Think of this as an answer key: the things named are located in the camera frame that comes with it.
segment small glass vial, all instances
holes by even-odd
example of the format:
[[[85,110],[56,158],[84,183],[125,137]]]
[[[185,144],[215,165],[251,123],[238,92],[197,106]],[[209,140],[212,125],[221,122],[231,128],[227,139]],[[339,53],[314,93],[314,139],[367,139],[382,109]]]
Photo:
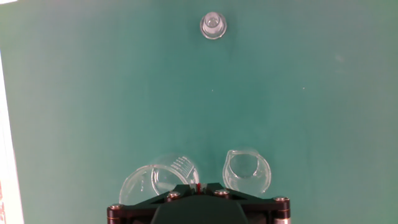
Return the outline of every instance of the small glass vial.
[[[201,19],[200,30],[207,39],[219,39],[226,31],[224,16],[218,12],[209,12]]]

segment clear plastic container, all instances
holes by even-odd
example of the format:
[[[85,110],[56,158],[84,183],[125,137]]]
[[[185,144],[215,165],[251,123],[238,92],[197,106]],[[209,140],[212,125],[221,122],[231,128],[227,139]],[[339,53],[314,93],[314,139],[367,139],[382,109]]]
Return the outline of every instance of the clear plastic container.
[[[185,156],[171,154],[133,172],[123,183],[119,203],[135,205],[171,191],[177,184],[197,183],[199,174],[194,163]]]
[[[207,39],[222,37],[226,32],[225,17],[218,12],[209,12],[201,19],[200,30]]]
[[[229,189],[259,197],[271,184],[271,169],[255,149],[230,150],[224,164],[223,180]]]

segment screw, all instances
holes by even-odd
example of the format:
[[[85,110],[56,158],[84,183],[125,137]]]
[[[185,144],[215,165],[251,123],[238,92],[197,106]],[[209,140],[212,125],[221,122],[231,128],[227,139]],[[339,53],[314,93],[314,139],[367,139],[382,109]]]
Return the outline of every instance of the screw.
[[[221,190],[214,191],[214,194],[217,196],[225,196],[225,195],[229,195],[229,191],[227,191],[226,189],[221,189]]]
[[[168,198],[177,198],[180,195],[181,195],[180,192],[170,192],[167,197]]]
[[[287,202],[287,201],[289,201],[290,199],[289,199],[288,197],[279,196],[279,197],[274,197],[274,200],[275,200],[276,202]]]
[[[113,204],[113,205],[111,205],[111,206],[109,206],[109,207],[110,207],[112,210],[119,210],[120,208],[123,207],[123,205],[117,203],[117,204]]]

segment transparent cup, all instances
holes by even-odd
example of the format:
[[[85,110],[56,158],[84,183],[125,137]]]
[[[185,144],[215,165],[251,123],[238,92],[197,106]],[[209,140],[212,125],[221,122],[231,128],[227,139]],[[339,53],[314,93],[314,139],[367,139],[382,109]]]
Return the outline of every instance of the transparent cup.
[[[171,154],[154,163],[138,168],[124,181],[119,203],[135,205],[171,191],[177,184],[199,183],[197,167],[185,156]]]
[[[207,39],[222,37],[226,32],[225,17],[218,12],[209,12],[200,21],[200,31]]]
[[[255,149],[230,150],[224,164],[223,180],[229,189],[260,197],[271,184],[271,169]]]

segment clear plastic cup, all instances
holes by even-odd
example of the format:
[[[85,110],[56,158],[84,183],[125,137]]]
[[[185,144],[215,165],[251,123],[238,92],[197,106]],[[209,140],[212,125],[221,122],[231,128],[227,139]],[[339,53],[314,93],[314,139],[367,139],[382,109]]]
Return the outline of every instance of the clear plastic cup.
[[[171,191],[177,184],[199,183],[196,166],[185,156],[171,154],[154,163],[138,168],[124,181],[119,203],[135,205]]]
[[[226,32],[226,21],[218,12],[209,12],[200,21],[201,33],[211,40],[222,37]]]
[[[271,184],[271,169],[255,149],[230,150],[224,164],[223,180],[229,189],[259,197]]]

